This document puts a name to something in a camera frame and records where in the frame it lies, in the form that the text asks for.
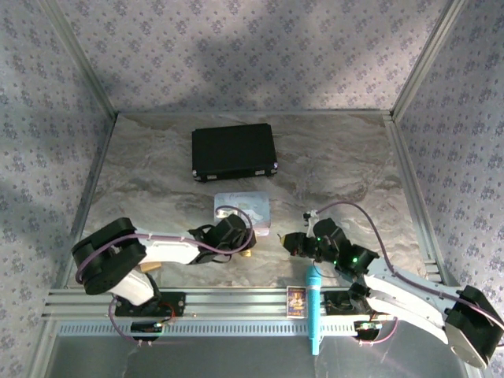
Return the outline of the pale blue cartoon tin box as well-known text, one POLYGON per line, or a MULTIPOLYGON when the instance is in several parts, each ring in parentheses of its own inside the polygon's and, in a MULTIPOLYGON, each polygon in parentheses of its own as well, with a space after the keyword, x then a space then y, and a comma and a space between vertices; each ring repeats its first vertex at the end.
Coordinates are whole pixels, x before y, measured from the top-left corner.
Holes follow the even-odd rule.
POLYGON ((218 193, 214 196, 214 212, 217 209, 238 208, 242 210, 251 220, 257 237, 269 235, 271 227, 271 212, 269 205, 269 195, 264 191, 246 191, 218 193))

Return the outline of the turquoise marker pen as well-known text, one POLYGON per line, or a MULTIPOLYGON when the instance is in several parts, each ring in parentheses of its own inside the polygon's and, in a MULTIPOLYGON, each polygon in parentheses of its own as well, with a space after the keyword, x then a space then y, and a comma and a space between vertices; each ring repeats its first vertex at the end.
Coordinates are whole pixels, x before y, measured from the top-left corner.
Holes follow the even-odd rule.
POLYGON ((321 343, 321 286, 322 277, 317 268, 310 266, 306 274, 306 311, 308 338, 311 353, 317 356, 320 353, 321 343))

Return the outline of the small picture card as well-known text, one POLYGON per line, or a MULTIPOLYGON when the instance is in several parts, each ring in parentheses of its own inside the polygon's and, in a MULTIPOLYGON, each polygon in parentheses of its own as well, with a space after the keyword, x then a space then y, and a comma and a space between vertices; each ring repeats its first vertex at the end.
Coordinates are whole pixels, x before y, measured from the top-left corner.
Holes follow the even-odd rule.
POLYGON ((287 318, 301 319, 306 317, 306 289, 304 287, 289 286, 286 291, 287 318))

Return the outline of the right controller board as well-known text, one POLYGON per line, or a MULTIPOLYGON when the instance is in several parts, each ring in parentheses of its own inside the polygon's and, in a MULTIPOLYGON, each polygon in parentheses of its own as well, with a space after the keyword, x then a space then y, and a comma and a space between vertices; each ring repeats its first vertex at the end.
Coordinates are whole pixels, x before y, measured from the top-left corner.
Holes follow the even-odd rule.
POLYGON ((354 330, 357 332, 355 339, 362 342, 374 342, 383 327, 379 321, 356 321, 354 330))

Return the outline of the controller board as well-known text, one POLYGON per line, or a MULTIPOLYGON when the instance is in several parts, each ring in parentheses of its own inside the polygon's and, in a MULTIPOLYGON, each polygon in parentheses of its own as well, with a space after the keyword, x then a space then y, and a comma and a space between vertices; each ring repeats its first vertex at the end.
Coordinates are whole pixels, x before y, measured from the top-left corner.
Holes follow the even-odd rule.
POLYGON ((153 342, 163 331, 163 324, 156 321, 135 321, 131 324, 130 333, 135 341, 153 342))
POLYGON ((354 330, 357 332, 355 339, 362 342, 374 342, 383 327, 379 321, 356 321, 354 330))

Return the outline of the black hard case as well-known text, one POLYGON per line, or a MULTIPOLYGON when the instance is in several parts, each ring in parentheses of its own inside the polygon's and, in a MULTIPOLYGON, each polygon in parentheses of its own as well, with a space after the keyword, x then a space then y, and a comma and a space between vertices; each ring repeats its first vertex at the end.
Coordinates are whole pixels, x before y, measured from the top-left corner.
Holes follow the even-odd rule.
POLYGON ((192 176, 198 182, 273 176, 278 170, 270 124, 196 129, 191 150, 192 176))

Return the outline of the left controller board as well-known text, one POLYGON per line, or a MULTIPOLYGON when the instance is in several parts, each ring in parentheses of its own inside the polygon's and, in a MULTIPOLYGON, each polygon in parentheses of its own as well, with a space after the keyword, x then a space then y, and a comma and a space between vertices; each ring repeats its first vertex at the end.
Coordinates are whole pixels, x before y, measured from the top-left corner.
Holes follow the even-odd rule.
POLYGON ((131 324, 130 333, 135 341, 153 342, 163 331, 163 324, 156 321, 135 321, 131 324))

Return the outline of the aluminium frame rail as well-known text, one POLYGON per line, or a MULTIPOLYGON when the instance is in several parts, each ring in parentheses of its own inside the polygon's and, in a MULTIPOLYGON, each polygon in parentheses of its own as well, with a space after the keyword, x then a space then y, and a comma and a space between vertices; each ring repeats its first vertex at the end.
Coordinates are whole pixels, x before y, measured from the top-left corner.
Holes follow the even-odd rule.
MULTIPOLYGON (((285 288, 174 288, 167 291, 182 291, 186 293, 185 310, 177 320, 283 320, 291 319, 286 315, 285 288)), ((347 291, 345 287, 324 287, 321 291, 321 315, 327 316, 323 306, 323 293, 326 291, 347 291)), ((160 317, 116 317, 109 304, 112 297, 103 295, 87 295, 80 290, 53 290, 49 293, 43 309, 42 318, 52 321, 104 320, 113 313, 119 321, 133 320, 162 320, 160 317)), ((438 309, 441 317, 447 315, 447 310, 454 306, 454 302, 425 294, 420 302, 415 304, 411 299, 400 299, 399 295, 386 295, 374 291, 367 302, 370 307, 384 315, 370 317, 366 315, 335 315, 334 318, 349 321, 388 321, 394 315, 415 315, 433 321, 434 310, 438 309)))

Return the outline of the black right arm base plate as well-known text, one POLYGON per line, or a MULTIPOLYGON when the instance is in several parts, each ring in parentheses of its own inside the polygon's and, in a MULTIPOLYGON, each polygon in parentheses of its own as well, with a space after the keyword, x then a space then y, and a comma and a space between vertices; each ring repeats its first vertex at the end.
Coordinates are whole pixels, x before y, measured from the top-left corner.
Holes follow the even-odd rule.
POLYGON ((328 316, 366 315, 370 317, 385 316, 385 313, 373 310, 367 298, 349 291, 326 291, 323 293, 323 306, 328 316))

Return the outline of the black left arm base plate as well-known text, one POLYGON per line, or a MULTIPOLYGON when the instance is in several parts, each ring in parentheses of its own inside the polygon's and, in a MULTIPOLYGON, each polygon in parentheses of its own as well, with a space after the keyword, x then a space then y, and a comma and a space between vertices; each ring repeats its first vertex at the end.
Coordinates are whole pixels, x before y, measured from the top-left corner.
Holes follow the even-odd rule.
POLYGON ((126 299, 119 299, 116 307, 116 317, 182 317, 185 310, 186 293, 182 291, 167 291, 156 294, 146 303, 134 306, 126 299))

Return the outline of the aluminium corner post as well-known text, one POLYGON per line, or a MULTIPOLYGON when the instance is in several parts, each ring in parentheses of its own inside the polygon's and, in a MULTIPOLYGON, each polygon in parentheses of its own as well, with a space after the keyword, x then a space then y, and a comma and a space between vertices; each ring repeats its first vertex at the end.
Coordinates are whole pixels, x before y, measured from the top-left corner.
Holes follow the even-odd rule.
POLYGON ((391 108, 391 119, 399 122, 413 101, 434 60, 451 33, 468 0, 447 0, 432 32, 430 33, 416 63, 413 66, 395 104, 391 108))

